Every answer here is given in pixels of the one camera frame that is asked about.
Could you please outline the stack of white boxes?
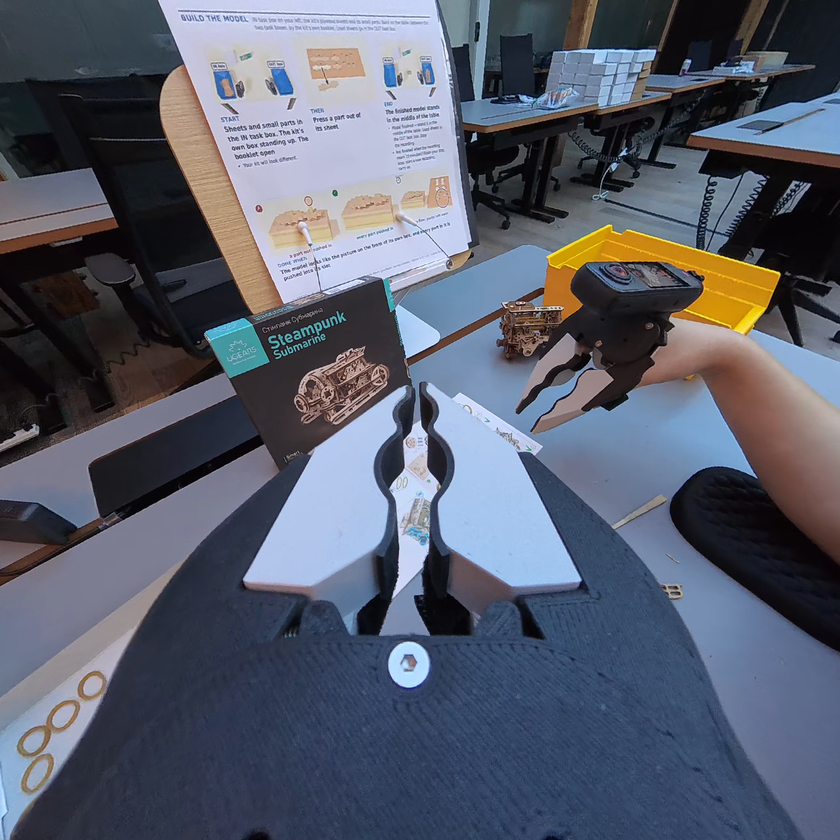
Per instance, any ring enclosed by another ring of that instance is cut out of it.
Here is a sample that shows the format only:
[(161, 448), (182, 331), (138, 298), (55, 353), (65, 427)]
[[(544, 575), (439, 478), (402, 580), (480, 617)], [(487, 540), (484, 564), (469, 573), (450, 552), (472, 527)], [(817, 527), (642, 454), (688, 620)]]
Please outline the stack of white boxes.
[(635, 102), (644, 95), (656, 56), (656, 48), (555, 51), (545, 89), (572, 88), (580, 102), (602, 109)]

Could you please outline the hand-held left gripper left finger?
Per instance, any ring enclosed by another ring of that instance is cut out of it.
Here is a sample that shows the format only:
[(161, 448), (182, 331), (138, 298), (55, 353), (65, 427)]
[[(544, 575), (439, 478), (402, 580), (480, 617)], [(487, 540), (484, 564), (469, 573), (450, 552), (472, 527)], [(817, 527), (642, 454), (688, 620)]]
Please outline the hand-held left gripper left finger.
[(404, 468), (415, 391), (408, 385), (316, 447), (246, 572), (254, 591), (334, 604), (377, 635), (398, 575), (393, 481)]

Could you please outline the black model kit box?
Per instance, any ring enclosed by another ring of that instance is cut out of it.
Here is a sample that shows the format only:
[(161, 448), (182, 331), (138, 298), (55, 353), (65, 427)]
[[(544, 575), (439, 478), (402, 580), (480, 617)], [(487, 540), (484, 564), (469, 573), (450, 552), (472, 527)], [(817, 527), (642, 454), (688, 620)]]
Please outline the black model kit box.
[(205, 332), (279, 469), (411, 380), (390, 284), (363, 277)]

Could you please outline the person's right forearm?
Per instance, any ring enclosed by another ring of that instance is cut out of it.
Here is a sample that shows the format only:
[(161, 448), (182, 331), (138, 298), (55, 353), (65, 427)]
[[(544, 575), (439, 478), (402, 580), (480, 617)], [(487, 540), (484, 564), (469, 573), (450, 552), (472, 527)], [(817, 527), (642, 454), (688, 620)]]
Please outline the person's right forearm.
[(839, 411), (751, 339), (678, 320), (641, 385), (699, 375), (777, 507), (839, 562)]

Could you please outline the thin wooden stick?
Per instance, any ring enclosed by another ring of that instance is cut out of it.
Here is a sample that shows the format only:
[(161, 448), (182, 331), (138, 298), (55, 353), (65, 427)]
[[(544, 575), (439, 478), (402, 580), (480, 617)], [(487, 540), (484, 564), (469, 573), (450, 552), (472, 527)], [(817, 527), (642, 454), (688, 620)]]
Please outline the thin wooden stick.
[(661, 494), (657, 495), (652, 500), (646, 502), (641, 507), (636, 508), (635, 510), (628, 513), (625, 517), (623, 517), (619, 521), (615, 522), (612, 525), (612, 528), (614, 530), (617, 530), (617, 529), (623, 527), (624, 525), (628, 524), (629, 522), (632, 522), (633, 520), (644, 516), (648, 512), (651, 512), (652, 510), (663, 506), (668, 501), (669, 501), (669, 499), (666, 496), (661, 495)]

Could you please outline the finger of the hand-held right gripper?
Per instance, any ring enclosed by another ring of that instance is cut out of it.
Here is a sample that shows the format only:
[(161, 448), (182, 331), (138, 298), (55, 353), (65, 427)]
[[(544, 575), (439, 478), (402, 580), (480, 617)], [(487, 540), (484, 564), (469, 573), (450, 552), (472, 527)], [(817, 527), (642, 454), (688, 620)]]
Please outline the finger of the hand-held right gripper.
[(520, 414), (545, 388), (567, 382), (590, 362), (592, 351), (578, 344), (574, 336), (565, 333), (550, 349), (546, 349), (536, 363), (516, 407)]
[(613, 376), (608, 370), (596, 367), (583, 369), (575, 380), (573, 390), (561, 397), (548, 412), (541, 415), (532, 426), (531, 432), (541, 434), (580, 417), (587, 411), (585, 406), (613, 382)]

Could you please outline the black office chair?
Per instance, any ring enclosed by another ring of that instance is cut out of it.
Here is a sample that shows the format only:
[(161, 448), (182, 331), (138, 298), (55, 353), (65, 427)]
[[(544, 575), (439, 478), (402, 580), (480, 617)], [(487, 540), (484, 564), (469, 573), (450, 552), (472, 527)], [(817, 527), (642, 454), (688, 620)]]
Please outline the black office chair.
[(158, 101), (62, 94), (128, 255), (86, 258), (142, 340), (212, 356), (207, 330), (250, 314), (165, 138)]
[[(474, 83), (469, 64), (469, 46), (464, 44), (452, 48), (455, 59), (455, 72), (458, 80), (458, 92), (461, 103), (472, 102), (475, 99)], [(501, 228), (508, 229), (511, 224), (506, 204), (502, 198), (493, 196), (480, 190), (480, 178), (484, 176), (486, 183), (494, 184), (494, 171), (513, 161), (517, 156), (517, 149), (493, 150), (489, 145), (473, 141), (472, 132), (465, 132), (465, 150), (467, 170), (472, 178), (471, 200), (474, 210), (479, 204), (488, 207), (503, 219)]]

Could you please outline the grey wood-edged desk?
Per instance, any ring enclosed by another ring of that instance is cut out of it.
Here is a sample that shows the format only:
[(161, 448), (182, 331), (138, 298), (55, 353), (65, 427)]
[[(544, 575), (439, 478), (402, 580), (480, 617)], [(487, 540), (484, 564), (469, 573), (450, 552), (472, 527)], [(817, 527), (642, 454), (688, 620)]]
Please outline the grey wood-edged desk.
[(478, 141), (493, 150), (535, 146), (535, 151), (526, 160), (521, 199), (511, 210), (550, 224), (556, 217), (568, 215), (545, 204), (558, 138), (576, 130), (581, 120), (588, 130), (623, 126), (652, 114), (655, 106), (669, 98), (668, 93), (654, 91), (646, 92), (639, 101), (607, 108), (588, 104), (559, 109), (494, 104), (489, 99), (482, 99), (463, 102), (461, 115), (464, 129), (477, 133)]
[(92, 169), (1, 183), (1, 254), (118, 227)]
[(755, 203), (718, 253), (743, 259), (793, 182), (839, 186), (839, 94), (793, 101), (689, 136), (707, 152), (702, 174), (767, 177)]

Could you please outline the white instruction poster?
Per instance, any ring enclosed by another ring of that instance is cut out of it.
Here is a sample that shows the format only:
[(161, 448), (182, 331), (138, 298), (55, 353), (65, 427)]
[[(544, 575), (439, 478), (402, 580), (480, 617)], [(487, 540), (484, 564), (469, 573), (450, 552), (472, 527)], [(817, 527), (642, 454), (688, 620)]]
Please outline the white instruction poster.
[(284, 302), (473, 244), (436, 2), (160, 6)]

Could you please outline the yellow plastic bin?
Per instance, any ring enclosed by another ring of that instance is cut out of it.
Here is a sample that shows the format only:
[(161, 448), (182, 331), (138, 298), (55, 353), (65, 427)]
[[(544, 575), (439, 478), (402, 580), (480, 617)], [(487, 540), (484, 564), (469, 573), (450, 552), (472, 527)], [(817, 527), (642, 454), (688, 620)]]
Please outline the yellow plastic bin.
[(658, 261), (705, 277), (704, 290), (678, 318), (715, 324), (747, 334), (770, 304), (780, 278), (777, 271), (628, 230), (616, 234), (610, 225), (564, 246), (548, 257), (543, 303), (563, 307), (563, 322), (580, 307), (571, 291), (576, 270), (591, 261)]

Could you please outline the wooden submarine model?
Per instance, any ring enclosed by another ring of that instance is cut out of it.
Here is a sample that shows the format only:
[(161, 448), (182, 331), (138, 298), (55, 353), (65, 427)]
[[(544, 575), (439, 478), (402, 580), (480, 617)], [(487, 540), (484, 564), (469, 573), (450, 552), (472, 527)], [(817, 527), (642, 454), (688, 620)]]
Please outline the wooden submarine model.
[(505, 301), (501, 304), (500, 330), (502, 338), (497, 346), (511, 360), (522, 354), (531, 356), (549, 341), (551, 333), (562, 321), (562, 306), (535, 306), (528, 301)]

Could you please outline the white parts box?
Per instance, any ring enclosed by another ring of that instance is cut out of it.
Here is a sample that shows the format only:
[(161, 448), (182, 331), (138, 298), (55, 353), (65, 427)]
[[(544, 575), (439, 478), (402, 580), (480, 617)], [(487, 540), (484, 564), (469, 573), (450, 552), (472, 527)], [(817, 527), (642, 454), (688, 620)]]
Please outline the white parts box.
[(136, 629), (86, 664), (37, 689), (2, 723), (2, 838), (44, 793), (88, 729)]

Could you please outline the black power adapter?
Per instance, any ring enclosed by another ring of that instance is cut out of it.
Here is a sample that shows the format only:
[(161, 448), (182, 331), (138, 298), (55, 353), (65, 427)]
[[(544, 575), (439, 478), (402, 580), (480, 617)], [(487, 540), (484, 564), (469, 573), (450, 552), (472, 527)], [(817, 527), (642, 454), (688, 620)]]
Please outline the black power adapter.
[(77, 526), (33, 501), (1, 499), (1, 540), (16, 543), (64, 544)]

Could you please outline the printed assembly booklet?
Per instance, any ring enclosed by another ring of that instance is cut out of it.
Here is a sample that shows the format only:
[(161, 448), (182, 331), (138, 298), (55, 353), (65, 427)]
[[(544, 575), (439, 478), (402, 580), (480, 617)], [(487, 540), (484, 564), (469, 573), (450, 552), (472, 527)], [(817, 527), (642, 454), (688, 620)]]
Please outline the printed assembly booklet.
[[(518, 452), (537, 454), (541, 445), (499, 419), (486, 408), (459, 393), (453, 401), (484, 428), (501, 436)], [(398, 542), (400, 547), (395, 593), (398, 594), (421, 571), (429, 542), (429, 515), (437, 483), (427, 467), (427, 435), (416, 422), (403, 442), (405, 467), (393, 481)]]

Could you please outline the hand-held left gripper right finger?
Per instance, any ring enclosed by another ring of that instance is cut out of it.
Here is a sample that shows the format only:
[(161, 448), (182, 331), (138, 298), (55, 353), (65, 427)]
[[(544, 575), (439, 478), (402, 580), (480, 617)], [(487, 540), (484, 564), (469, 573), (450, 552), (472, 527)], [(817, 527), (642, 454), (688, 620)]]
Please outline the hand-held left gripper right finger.
[(423, 594), (432, 635), (468, 635), (471, 615), (525, 595), (577, 590), (581, 576), (519, 452), (436, 386), (419, 386), (430, 507)]

